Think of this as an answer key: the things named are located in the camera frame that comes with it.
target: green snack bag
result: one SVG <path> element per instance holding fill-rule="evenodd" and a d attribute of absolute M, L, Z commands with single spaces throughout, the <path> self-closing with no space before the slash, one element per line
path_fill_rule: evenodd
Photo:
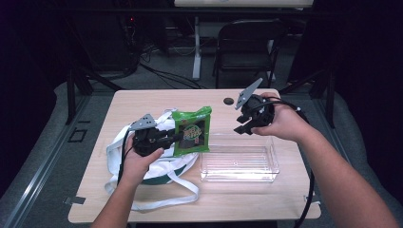
<path fill-rule="evenodd" d="M 174 157 L 209 151 L 210 114 L 211 106 L 204 106 L 196 112 L 172 112 L 175 134 L 183 133 L 183 139 L 175 142 Z"/>

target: person's left hand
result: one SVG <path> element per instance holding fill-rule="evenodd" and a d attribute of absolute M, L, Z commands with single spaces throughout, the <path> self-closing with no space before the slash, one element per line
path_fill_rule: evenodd
<path fill-rule="evenodd" d="M 131 149 L 127 152 L 125 157 L 124 173 L 122 174 L 121 181 L 128 181 L 137 186 L 143 181 L 149 165 L 163 154 L 163 149 L 159 148 L 150 155 L 142 157 L 138 155 L 132 147 L 133 137 L 134 134 L 127 138 L 125 148 Z"/>

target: black chair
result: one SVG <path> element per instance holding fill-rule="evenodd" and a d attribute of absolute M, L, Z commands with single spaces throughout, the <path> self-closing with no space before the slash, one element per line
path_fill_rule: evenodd
<path fill-rule="evenodd" d="M 213 76 L 219 88 L 220 71 L 270 71 L 270 87 L 279 44 L 287 27 L 279 20 L 237 20 L 222 27 L 219 33 Z M 273 40 L 269 49 L 268 43 Z"/>

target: clear plastic container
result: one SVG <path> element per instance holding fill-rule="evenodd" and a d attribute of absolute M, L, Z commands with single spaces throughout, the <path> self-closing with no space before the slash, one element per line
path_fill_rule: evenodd
<path fill-rule="evenodd" d="M 274 181 L 279 173 L 272 137 L 210 135 L 201 153 L 202 181 Z"/>

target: gray carpet floor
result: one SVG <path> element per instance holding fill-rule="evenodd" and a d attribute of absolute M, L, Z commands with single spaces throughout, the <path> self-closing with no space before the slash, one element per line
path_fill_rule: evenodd
<path fill-rule="evenodd" d="M 298 38 L 287 38 L 278 57 L 274 88 L 281 89 L 286 86 L 286 77 L 297 45 Z M 191 48 L 176 47 L 172 48 L 169 57 L 155 51 L 144 56 L 142 63 L 191 79 L 193 54 Z M 197 83 L 206 88 L 214 87 L 214 78 L 211 77 L 213 57 L 211 48 L 204 47 L 201 79 Z M 114 74 L 109 72 L 103 75 L 110 77 Z M 254 80 L 237 75 L 224 75 L 222 84 L 225 87 L 243 88 L 249 86 Z M 126 89 L 165 89 L 172 88 L 172 86 L 188 88 L 176 83 L 168 85 L 161 77 L 140 66 L 132 75 L 112 82 Z M 60 85 L 55 89 L 58 101 L 48 125 L 11 187 L 0 199 L 0 227 L 88 227 L 88 224 L 72 224 L 67 220 L 70 206 L 64 201 L 76 194 L 113 97 L 113 91 L 106 86 L 96 81 L 91 81 L 91 84 L 95 89 L 91 96 L 82 96 L 77 91 L 78 112 L 70 125 L 65 125 L 67 119 L 66 85 Z M 321 131 L 342 156 L 368 180 L 387 202 L 400 226 L 403 227 L 403 208 L 383 189 L 376 175 L 366 163 L 365 146 L 348 106 L 342 98 L 336 95 L 336 128 L 332 129 L 324 119 L 323 100 L 311 100 L 307 95 L 309 88 L 310 85 L 304 85 L 292 94 L 283 96 L 283 99 L 299 105 L 305 111 L 311 125 Z M 320 191 L 317 188 L 316 193 L 320 198 Z M 335 227 L 323 202 L 321 210 L 320 218 L 306 219 L 302 227 Z M 278 227 L 281 228 L 293 227 L 293 225 L 293 221 L 278 222 Z"/>

